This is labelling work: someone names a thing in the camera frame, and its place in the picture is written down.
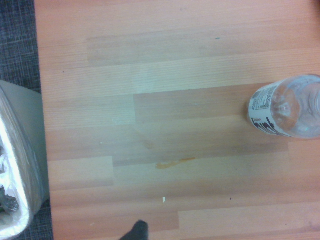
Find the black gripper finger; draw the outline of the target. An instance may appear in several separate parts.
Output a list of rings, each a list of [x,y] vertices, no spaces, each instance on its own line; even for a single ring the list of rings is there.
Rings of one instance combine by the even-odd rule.
[[[138,220],[133,228],[120,240],[149,240],[149,225],[143,220]]]

